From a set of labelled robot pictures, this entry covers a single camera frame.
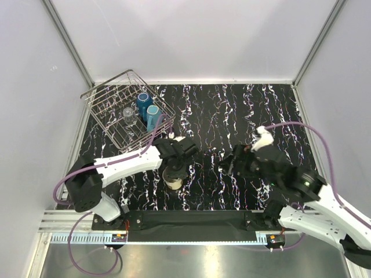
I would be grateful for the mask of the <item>dark blue ceramic mug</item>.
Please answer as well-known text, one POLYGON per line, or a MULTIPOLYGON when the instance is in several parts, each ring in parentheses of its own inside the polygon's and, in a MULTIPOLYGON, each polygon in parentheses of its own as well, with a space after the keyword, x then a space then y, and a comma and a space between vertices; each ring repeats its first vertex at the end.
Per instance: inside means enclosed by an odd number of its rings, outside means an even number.
POLYGON ((142 92, 137 95, 136 105, 139 110, 139 115, 142 117, 143 121, 145 122, 147 121, 147 109, 152 104, 153 104, 153 100, 148 93, 142 92))

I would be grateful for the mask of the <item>brown paper cup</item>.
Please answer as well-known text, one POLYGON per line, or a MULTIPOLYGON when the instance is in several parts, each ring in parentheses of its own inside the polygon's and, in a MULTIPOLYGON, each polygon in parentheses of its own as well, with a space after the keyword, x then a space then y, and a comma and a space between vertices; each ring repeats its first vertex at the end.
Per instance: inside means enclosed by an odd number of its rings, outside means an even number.
POLYGON ((179 190, 183 185, 183 180, 181 178, 170 178, 167 169, 162 173, 162 178, 167 188, 173 191, 179 190))

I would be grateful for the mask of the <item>clear glass cup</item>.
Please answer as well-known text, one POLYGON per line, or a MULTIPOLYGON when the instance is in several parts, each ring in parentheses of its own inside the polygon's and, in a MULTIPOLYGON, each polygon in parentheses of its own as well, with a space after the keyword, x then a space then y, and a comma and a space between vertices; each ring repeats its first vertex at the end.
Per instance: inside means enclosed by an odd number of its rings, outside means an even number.
POLYGON ((122 111, 122 119, 127 126, 134 126, 137 123, 136 112, 131 107, 126 107, 122 111))

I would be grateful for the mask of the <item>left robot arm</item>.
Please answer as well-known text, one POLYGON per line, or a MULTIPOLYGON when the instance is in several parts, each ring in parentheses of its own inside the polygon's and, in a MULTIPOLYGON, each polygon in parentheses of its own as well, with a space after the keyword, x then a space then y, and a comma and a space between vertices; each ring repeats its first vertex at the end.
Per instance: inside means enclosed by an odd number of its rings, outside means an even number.
POLYGON ((142 149, 102 158, 79 158, 64 182, 74 210, 91 211, 100 216, 112 230, 125 223, 118 202, 103 192, 103 188, 127 176, 162 169, 166 186, 179 190, 188 177, 190 159, 199 151, 188 137, 159 138, 142 149))

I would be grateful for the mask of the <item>light blue floral mug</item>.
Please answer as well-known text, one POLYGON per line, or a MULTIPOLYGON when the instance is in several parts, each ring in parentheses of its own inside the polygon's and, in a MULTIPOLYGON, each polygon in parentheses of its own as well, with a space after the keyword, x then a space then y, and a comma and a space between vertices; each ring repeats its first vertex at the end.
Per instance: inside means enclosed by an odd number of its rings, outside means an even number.
POLYGON ((157 123, 157 120, 159 116, 161 115, 161 111, 157 105, 150 105, 147 108, 147 131, 150 132, 152 131, 157 123))

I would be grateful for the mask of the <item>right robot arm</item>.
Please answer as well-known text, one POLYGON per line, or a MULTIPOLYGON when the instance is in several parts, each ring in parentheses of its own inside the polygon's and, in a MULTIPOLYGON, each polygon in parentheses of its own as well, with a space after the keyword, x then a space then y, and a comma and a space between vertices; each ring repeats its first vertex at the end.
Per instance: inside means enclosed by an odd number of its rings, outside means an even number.
POLYGON ((291 164, 272 145, 257 151, 236 145, 219 167, 226 175, 263 180, 278 192, 262 213, 250 218, 248 227, 303 232, 342 251, 354 264, 370 269, 370 230, 361 223, 360 213, 353 217, 345 210, 318 173, 291 164))

